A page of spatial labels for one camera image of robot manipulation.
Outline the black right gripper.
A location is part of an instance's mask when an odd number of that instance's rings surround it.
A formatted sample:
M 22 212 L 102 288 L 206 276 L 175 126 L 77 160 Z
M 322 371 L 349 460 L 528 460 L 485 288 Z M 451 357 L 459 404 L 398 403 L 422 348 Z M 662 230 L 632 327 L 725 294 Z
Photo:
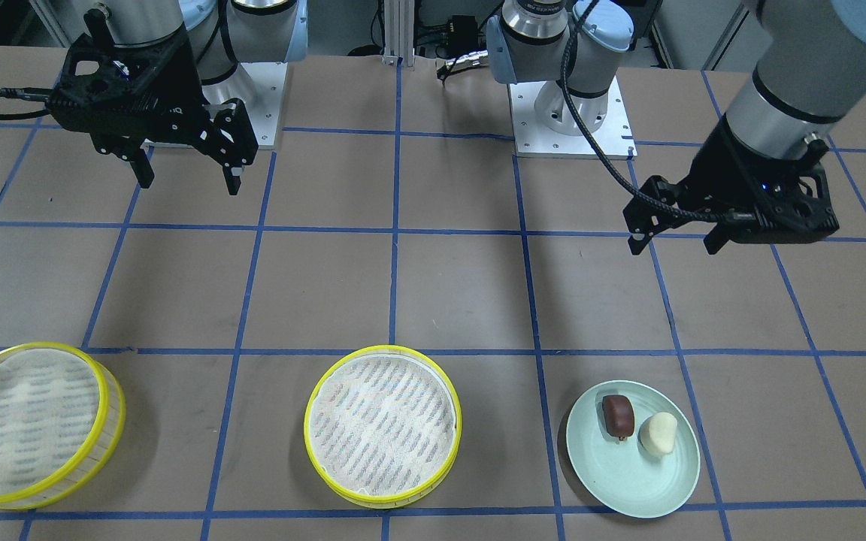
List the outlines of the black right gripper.
M 186 34 L 141 47 L 103 47 L 80 35 L 51 92 L 50 113 L 71 132 L 189 145 L 224 167 L 230 196 L 238 195 L 243 167 L 258 151 L 243 100 L 216 106 L 203 96 Z M 135 148 L 129 164 L 149 189 L 155 172 L 145 149 Z

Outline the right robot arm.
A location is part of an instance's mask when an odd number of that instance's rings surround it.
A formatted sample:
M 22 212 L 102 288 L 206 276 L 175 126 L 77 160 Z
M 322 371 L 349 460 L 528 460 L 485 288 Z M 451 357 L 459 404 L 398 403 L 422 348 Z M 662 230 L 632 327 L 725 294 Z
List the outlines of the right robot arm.
M 260 148 L 246 64 L 306 57 L 304 1 L 74 1 L 83 33 L 70 44 L 46 110 L 130 164 L 141 188 L 154 172 L 145 144 L 190 147 L 221 167 L 237 195 Z

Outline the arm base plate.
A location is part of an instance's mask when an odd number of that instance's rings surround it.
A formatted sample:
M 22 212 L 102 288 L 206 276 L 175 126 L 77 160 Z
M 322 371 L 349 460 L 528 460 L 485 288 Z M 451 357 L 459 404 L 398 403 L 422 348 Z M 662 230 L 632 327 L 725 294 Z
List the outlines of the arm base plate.
M 201 85 L 201 90 L 207 102 L 216 106 L 234 97 L 243 100 L 258 148 L 275 150 L 290 68 L 285 62 L 238 64 L 232 75 Z
M 595 159 L 554 82 L 507 86 L 516 156 L 523 158 Z M 638 150 L 616 77 L 608 92 L 595 98 L 574 97 L 574 105 L 595 142 L 609 160 L 632 160 Z

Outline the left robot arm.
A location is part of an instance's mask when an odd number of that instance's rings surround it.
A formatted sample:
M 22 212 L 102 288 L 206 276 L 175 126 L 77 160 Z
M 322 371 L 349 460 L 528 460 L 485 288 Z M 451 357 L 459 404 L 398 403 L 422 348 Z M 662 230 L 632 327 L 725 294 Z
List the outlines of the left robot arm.
M 770 38 L 752 73 L 677 183 L 634 187 L 594 133 L 609 86 L 639 38 L 640 2 L 504 1 L 484 22 L 495 81 L 538 83 L 533 114 L 547 132 L 580 141 L 631 195 L 622 215 L 638 255 L 652 238 L 707 222 L 711 255 L 727 243 L 806 244 L 839 222 L 822 158 L 828 133 L 866 95 L 866 1 L 742 1 L 707 56 L 752 15 Z

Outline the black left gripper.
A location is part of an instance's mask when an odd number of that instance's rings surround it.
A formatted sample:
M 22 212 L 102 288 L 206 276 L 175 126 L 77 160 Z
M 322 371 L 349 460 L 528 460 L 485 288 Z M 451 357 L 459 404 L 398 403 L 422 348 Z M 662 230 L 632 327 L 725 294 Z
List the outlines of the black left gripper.
M 623 209 L 630 253 L 642 254 L 654 236 L 702 215 L 716 219 L 704 237 L 709 255 L 729 242 L 803 244 L 832 236 L 840 223 L 821 163 L 828 151 L 821 138 L 811 137 L 800 158 L 767 158 L 719 124 L 683 180 L 650 176 Z

